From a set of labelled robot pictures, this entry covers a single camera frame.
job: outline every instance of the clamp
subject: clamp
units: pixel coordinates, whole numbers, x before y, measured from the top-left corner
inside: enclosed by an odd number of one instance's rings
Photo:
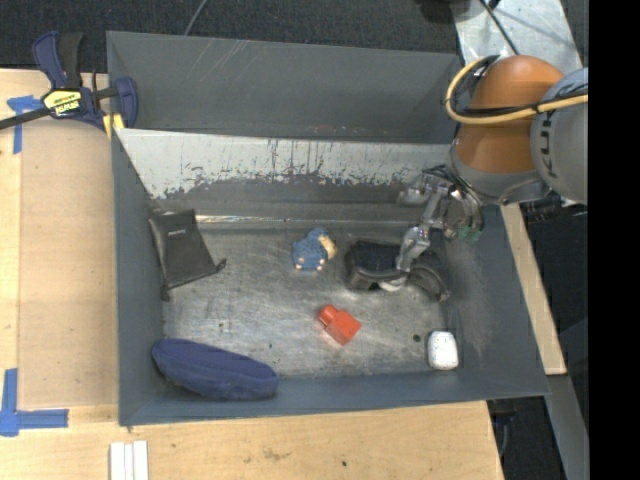
[[[0,130],[17,126],[41,117],[74,119],[106,131],[107,114],[100,108],[100,100],[119,97],[119,113],[126,127],[132,127],[138,116],[138,98],[131,77],[120,77],[113,87],[97,90],[93,74],[92,89],[83,87],[78,70],[78,49],[82,33],[59,34],[47,32],[33,44],[36,65],[49,82],[51,89],[40,98],[42,108],[24,112],[0,121]]]

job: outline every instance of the gray bin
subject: gray bin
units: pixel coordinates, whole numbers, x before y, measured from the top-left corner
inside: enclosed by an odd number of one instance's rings
[[[455,133],[442,98],[453,55],[111,32],[109,74],[131,76],[135,128],[113,137],[122,425],[382,409],[548,393],[498,208],[475,245],[447,242],[452,296],[354,293],[357,238],[400,242],[421,208],[403,184],[444,162]],[[148,224],[195,209],[220,273],[172,290]],[[322,272],[290,245],[316,226],[338,244]],[[344,347],[315,321],[324,304],[363,323]],[[447,328],[460,366],[435,371],[426,337]],[[281,374],[275,397],[216,402],[168,384],[151,347],[183,337],[250,355]]]

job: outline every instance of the blue tape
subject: blue tape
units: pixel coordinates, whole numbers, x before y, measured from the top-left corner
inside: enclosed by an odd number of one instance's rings
[[[16,437],[20,430],[34,428],[66,428],[68,409],[45,411],[18,411],[18,370],[13,368],[4,372],[2,390],[2,410],[0,411],[0,436]]]
[[[41,109],[44,105],[42,102],[34,98],[33,96],[20,96],[18,98],[9,98],[7,105],[13,110],[16,115],[23,112],[29,112],[31,110]],[[16,155],[22,151],[22,125],[18,124],[13,132],[13,154]]]

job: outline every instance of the wooden table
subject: wooden table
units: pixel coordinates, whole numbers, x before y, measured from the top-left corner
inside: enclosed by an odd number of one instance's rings
[[[0,118],[48,89],[39,71],[0,70]],[[120,427],[109,139],[50,118],[23,133],[14,154],[0,131],[0,369],[18,368],[19,409],[69,408],[69,427],[0,437],[1,479],[106,479],[110,443],[137,440],[152,480],[504,478],[483,401]],[[545,371],[564,374],[519,208],[503,214]]]

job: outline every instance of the bin floor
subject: bin floor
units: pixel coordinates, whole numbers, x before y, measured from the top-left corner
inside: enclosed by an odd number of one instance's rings
[[[357,239],[398,243],[402,227],[326,227],[338,254],[322,271],[296,270],[293,242],[308,228],[201,229],[217,262],[216,275],[170,291],[164,305],[167,337],[207,343],[272,366],[283,378],[376,375],[429,370],[425,340],[445,328],[439,304],[420,288],[353,291],[344,284],[344,254]],[[362,328],[345,346],[317,321],[332,304]]]

